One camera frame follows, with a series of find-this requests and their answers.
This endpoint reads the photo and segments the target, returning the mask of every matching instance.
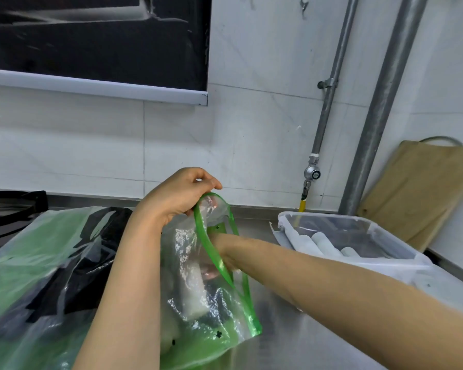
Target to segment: person's left hand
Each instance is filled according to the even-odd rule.
[[[191,210],[204,193],[215,188],[222,189],[221,183],[204,169],[180,169],[148,193],[134,214],[151,217],[164,226],[173,216]]]

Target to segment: plastic bag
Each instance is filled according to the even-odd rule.
[[[245,274],[229,273],[208,233],[238,235],[229,205],[204,195],[161,235],[161,369],[206,364],[259,335]]]
[[[72,367],[131,213],[47,211],[0,249],[0,370]]]

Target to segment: metal pipe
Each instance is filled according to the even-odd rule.
[[[322,85],[321,83],[324,83],[324,87],[327,89],[326,95],[324,96],[324,103],[322,104],[321,115],[319,117],[319,124],[317,124],[314,145],[312,146],[312,154],[319,154],[319,151],[321,150],[322,139],[324,138],[327,120],[329,118],[329,113],[331,112],[331,105],[333,104],[334,93],[336,92],[336,87],[338,86],[341,65],[343,64],[343,59],[345,58],[346,46],[348,45],[348,38],[350,37],[350,32],[352,31],[353,18],[355,17],[357,4],[358,0],[348,0],[345,19],[343,20],[340,39],[338,41],[338,47],[336,48],[336,54],[334,56],[333,68],[331,69],[331,76],[328,80],[320,82],[317,85],[318,87],[320,87]]]
[[[353,159],[338,213],[354,216],[381,142],[389,112],[425,11],[427,0],[402,0]]]

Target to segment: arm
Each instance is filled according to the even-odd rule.
[[[74,370],[159,369],[161,230],[214,188],[222,186],[203,169],[182,169],[137,206]]]
[[[225,264],[389,369],[463,369],[463,314],[388,276],[261,240],[214,234]]]

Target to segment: yellow hose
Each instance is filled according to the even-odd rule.
[[[300,201],[300,207],[298,208],[298,211],[305,211],[305,200]]]

